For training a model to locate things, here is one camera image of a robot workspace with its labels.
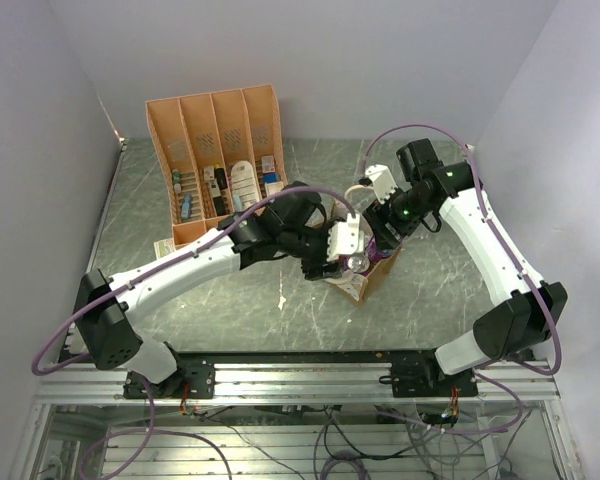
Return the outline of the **purple fanta can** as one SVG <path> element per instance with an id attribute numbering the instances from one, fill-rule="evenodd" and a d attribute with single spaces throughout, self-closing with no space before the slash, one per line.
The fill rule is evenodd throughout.
<path id="1" fill-rule="evenodd" d="M 378 264 L 382 260 L 390 258 L 394 252 L 394 249 L 380 248 L 374 236 L 370 238 L 365 247 L 365 255 L 372 266 Z"/>
<path id="2" fill-rule="evenodd" d="M 349 256 L 346 260 L 347 268 L 355 274 L 364 274 L 371 267 L 371 261 L 363 253 L 357 253 Z"/>

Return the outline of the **purple fanta can back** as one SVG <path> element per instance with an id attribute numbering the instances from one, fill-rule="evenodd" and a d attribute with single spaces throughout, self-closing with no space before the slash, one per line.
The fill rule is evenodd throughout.
<path id="1" fill-rule="evenodd" d="M 382 260 L 390 258 L 394 252 L 394 249 L 380 248 L 374 236 L 370 238 L 365 247 L 365 255 L 372 266 L 378 264 Z"/>

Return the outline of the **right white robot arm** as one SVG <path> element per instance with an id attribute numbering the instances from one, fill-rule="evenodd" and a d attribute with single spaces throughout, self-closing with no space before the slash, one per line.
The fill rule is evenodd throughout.
<path id="1" fill-rule="evenodd" d="M 432 216 L 432 232 L 448 225 L 462 242 L 492 303 L 470 331 L 434 351 L 435 362 L 420 373 L 422 387 L 443 395 L 455 385 L 457 374 L 499 360 L 518 361 L 520 351 L 557 341 L 566 289 L 547 282 L 513 244 L 469 161 L 444 164 L 428 139 L 406 144 L 396 157 L 407 189 L 380 164 L 366 167 L 360 181 L 376 196 L 364 217 L 377 249 L 396 249 Z"/>

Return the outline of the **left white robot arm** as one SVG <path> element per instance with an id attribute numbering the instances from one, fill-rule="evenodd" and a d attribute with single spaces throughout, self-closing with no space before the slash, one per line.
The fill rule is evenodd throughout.
<path id="1" fill-rule="evenodd" d="M 144 378 L 155 395 L 176 395 L 189 381 L 187 367 L 171 345 L 140 333 L 135 322 L 199 285 L 256 263 L 294 257 L 310 280 L 334 272 L 327 260 L 333 222 L 307 224 L 315 212 L 324 212 L 324 193 L 294 182 L 159 260 L 112 277 L 99 269 L 86 273 L 74 312 L 94 366 L 123 367 Z"/>

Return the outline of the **burlap canvas tote bag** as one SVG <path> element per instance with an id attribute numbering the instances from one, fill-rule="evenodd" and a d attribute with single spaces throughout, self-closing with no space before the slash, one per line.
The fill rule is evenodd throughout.
<path id="1" fill-rule="evenodd" d="M 348 213 L 351 212 L 346 205 L 343 202 L 336 200 L 331 209 L 331 220 L 334 222 L 345 220 Z M 365 254 L 366 244 L 374 235 L 366 219 L 361 213 L 359 214 L 361 215 L 360 228 L 364 232 L 364 251 L 362 253 Z M 382 281 L 393 267 L 397 255 L 398 253 L 395 250 L 390 258 L 382 260 L 374 266 L 371 265 L 370 269 L 362 275 L 355 274 L 347 268 L 346 260 L 349 256 L 340 257 L 337 261 L 342 270 L 341 276 L 335 279 L 325 279 L 325 282 L 332 285 L 343 295 L 346 295 L 356 305 L 361 305 L 381 285 Z"/>

